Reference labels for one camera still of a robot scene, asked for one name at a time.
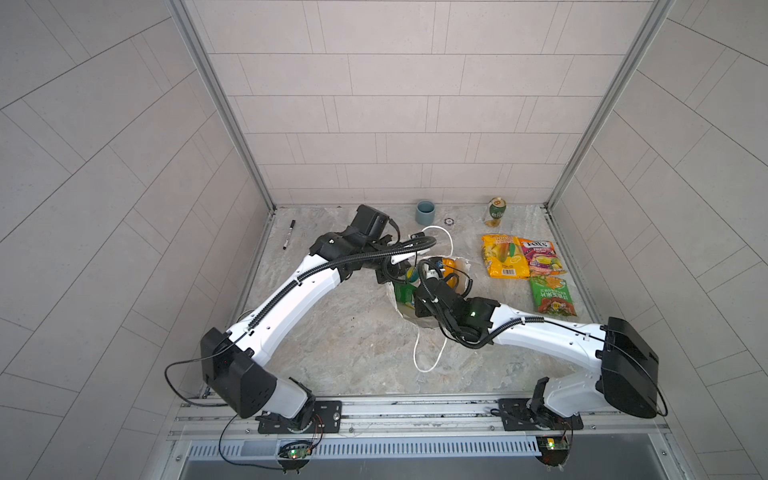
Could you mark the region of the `white printed paper bag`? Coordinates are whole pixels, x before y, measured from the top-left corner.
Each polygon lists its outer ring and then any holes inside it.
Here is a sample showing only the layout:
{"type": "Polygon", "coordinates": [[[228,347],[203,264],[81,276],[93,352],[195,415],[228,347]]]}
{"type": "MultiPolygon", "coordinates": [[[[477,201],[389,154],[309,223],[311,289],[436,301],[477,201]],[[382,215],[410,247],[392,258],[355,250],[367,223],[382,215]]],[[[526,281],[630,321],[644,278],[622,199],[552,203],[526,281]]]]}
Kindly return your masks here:
{"type": "Polygon", "coordinates": [[[438,366],[447,345],[459,339],[458,316],[465,308],[473,280],[471,263],[455,254],[455,242],[447,228],[425,226],[418,234],[435,236],[448,246],[440,247],[437,253],[427,249],[409,257],[402,264],[405,272],[389,287],[389,298],[398,315],[417,328],[412,361],[417,372],[426,374],[438,366]],[[428,330],[440,331],[443,343],[432,365],[426,367],[419,363],[419,345],[428,330]]]}

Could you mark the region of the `yellow candy snack bag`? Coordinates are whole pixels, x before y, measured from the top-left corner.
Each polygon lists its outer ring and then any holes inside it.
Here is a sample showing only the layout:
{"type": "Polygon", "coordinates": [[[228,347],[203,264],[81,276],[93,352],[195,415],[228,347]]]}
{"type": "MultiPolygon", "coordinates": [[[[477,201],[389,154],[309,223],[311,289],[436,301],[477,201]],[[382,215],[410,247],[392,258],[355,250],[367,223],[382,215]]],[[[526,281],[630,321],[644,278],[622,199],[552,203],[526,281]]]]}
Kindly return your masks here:
{"type": "Polygon", "coordinates": [[[489,234],[482,237],[482,258],[491,278],[528,279],[530,267],[518,237],[489,234]]]}

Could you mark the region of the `pink candy snack bag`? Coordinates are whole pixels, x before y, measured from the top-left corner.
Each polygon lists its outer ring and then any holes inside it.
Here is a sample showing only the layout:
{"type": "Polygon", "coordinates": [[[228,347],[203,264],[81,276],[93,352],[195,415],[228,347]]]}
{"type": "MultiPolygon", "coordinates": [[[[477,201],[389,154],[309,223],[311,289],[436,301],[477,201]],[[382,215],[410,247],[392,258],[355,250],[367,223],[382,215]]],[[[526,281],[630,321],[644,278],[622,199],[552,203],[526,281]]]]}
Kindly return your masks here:
{"type": "Polygon", "coordinates": [[[519,244],[531,276],[551,276],[566,273],[553,242],[519,238],[519,244]]]}

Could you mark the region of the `green snack bag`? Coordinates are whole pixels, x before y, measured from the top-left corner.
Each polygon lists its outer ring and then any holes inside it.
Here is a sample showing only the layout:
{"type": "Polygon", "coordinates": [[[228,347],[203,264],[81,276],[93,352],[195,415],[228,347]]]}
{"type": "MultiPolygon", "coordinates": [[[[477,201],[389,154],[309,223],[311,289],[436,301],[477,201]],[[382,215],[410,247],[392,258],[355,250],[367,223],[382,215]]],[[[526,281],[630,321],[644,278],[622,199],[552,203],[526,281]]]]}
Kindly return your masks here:
{"type": "Polygon", "coordinates": [[[529,284],[536,311],[541,314],[576,316],[567,282],[559,276],[531,276],[529,284]]]}
{"type": "Polygon", "coordinates": [[[398,280],[394,285],[395,300],[406,308],[414,309],[414,292],[419,282],[418,273],[414,267],[410,267],[405,278],[398,280]]]}

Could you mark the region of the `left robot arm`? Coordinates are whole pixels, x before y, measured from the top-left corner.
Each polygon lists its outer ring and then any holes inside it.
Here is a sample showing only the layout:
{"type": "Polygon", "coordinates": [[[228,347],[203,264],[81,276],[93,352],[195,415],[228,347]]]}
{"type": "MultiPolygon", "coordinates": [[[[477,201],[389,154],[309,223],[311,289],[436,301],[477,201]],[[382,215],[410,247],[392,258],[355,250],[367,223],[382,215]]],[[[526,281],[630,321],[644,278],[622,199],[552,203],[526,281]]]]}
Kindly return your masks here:
{"type": "Polygon", "coordinates": [[[282,286],[258,308],[226,331],[209,330],[201,339],[202,378],[239,417],[262,411],[302,431],[314,417],[315,397],[295,380],[265,368],[277,347],[301,318],[327,293],[361,269],[391,281],[401,268],[437,241],[422,232],[408,239],[385,234],[391,218],[361,205],[341,232],[321,235],[282,286]]]}

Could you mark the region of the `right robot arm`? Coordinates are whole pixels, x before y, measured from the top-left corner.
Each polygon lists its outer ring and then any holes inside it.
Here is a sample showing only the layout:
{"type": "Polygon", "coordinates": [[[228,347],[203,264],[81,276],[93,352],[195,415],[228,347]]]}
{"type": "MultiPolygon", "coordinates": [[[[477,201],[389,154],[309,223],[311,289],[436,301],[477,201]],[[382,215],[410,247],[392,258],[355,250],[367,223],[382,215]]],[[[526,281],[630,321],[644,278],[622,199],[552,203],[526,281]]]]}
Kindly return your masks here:
{"type": "Polygon", "coordinates": [[[579,366],[577,373],[538,381],[527,404],[533,423],[545,428],[607,407],[641,419],[668,415],[659,357],[628,321],[611,317],[605,324],[581,324],[535,315],[457,293],[431,260],[420,261],[416,270],[416,312],[434,317],[447,339],[473,350],[521,347],[579,366]]]}

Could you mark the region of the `teal ceramic cup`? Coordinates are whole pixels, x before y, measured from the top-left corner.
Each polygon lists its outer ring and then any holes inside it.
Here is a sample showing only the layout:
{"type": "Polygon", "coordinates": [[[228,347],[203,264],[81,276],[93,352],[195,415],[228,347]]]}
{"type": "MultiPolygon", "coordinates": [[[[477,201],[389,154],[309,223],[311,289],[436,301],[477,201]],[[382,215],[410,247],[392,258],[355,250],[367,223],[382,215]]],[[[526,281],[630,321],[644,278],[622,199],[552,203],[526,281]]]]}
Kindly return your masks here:
{"type": "Polygon", "coordinates": [[[434,223],[436,206],[432,201],[422,200],[416,205],[415,221],[422,226],[430,226],[434,223]]]}

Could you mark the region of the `green beverage can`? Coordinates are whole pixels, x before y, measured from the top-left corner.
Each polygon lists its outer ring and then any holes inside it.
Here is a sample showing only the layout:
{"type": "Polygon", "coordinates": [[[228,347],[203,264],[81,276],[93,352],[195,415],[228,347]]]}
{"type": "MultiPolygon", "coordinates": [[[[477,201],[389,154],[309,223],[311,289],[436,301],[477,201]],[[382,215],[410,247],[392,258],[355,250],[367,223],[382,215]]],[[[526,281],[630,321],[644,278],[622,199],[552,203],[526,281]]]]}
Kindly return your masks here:
{"type": "Polygon", "coordinates": [[[488,203],[484,224],[491,228],[496,228],[501,224],[506,212],[507,203],[502,197],[494,197],[488,203]]]}

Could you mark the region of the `black marker pen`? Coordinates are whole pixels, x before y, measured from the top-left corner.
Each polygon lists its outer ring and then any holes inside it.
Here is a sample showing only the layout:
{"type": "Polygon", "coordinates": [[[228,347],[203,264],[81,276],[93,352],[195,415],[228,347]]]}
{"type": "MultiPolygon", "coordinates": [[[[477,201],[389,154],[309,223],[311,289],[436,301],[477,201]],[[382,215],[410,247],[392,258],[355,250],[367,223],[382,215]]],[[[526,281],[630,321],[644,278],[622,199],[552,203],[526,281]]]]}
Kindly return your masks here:
{"type": "Polygon", "coordinates": [[[295,225],[296,225],[296,219],[292,219],[290,224],[289,224],[288,231],[286,233],[285,239],[284,239],[283,244],[282,244],[282,249],[283,250],[287,250],[288,246],[290,245],[290,241],[291,241],[291,238],[292,238],[293,231],[295,229],[295,225]]]}

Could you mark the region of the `right controller board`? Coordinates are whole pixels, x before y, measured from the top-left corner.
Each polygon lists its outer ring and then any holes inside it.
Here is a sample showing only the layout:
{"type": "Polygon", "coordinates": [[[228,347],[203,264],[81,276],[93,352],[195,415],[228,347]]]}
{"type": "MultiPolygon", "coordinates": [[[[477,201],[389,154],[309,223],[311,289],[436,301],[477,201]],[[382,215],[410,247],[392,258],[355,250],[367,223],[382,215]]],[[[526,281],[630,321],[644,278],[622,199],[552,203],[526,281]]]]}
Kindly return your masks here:
{"type": "Polygon", "coordinates": [[[567,462],[570,444],[564,437],[537,437],[540,455],[537,459],[548,467],[560,467],[567,462]]]}

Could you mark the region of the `controller board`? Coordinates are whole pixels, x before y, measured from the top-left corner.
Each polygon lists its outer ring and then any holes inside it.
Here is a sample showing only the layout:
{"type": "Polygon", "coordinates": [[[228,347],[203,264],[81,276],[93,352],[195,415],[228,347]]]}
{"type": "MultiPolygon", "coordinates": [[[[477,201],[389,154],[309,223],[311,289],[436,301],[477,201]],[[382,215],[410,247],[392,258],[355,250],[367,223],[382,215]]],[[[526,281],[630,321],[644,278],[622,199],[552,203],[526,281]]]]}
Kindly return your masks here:
{"type": "Polygon", "coordinates": [[[308,461],[313,454],[314,448],[315,444],[308,440],[289,442],[279,448],[277,458],[281,463],[289,461],[308,461]]]}
{"type": "Polygon", "coordinates": [[[560,467],[567,462],[570,444],[564,437],[537,437],[540,455],[537,459],[548,467],[560,467]]]}

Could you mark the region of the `left controller board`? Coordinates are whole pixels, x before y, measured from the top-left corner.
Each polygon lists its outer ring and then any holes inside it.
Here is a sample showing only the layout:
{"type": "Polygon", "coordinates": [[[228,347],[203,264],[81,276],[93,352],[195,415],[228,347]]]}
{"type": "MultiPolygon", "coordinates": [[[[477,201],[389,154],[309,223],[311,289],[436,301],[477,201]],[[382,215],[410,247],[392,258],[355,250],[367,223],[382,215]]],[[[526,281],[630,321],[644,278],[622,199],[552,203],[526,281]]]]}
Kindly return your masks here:
{"type": "Polygon", "coordinates": [[[277,458],[281,463],[289,461],[308,461],[313,454],[314,448],[315,444],[308,440],[289,442],[279,448],[277,458]]]}

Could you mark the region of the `aluminium mounting rail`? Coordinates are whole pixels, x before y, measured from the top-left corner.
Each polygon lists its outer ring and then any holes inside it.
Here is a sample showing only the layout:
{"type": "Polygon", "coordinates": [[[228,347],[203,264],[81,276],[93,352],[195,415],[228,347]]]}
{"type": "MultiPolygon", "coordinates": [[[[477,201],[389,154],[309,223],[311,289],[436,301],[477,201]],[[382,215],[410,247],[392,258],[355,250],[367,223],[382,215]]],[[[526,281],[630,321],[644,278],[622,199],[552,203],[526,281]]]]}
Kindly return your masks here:
{"type": "Polygon", "coordinates": [[[320,397],[316,409],[319,419],[301,429],[290,429],[284,420],[259,421],[264,415],[241,419],[212,396],[197,406],[182,405],[176,413],[169,440],[215,440],[221,433],[227,439],[308,438],[315,434],[325,440],[373,437],[469,437],[500,435],[545,435],[556,433],[662,433],[669,430],[665,418],[639,419],[611,408],[586,411],[581,421],[557,423],[552,429],[523,419],[520,411],[512,419],[495,415],[502,399],[513,408],[523,409],[528,393],[385,395],[320,397]]]}

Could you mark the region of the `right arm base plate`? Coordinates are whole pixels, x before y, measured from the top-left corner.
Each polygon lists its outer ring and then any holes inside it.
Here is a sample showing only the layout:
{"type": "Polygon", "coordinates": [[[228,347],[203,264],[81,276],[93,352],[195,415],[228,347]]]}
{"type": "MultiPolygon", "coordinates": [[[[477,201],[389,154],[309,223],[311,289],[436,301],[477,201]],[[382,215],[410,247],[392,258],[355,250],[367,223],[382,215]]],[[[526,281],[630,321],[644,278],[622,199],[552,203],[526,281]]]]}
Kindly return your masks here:
{"type": "Polygon", "coordinates": [[[561,417],[546,407],[534,409],[531,399],[502,398],[490,413],[501,419],[505,431],[571,431],[582,430],[584,423],[580,415],[561,417]]]}

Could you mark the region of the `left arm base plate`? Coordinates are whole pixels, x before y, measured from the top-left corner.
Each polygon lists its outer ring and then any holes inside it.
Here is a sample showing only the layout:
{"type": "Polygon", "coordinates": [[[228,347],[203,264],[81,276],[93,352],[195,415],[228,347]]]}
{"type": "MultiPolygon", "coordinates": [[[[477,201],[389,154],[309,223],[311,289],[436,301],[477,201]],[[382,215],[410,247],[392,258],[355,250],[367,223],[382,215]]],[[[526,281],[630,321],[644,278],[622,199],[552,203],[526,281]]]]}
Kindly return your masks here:
{"type": "Polygon", "coordinates": [[[259,434],[338,433],[343,403],[341,401],[314,400],[299,413],[286,418],[275,412],[264,411],[259,417],[259,434]]]}

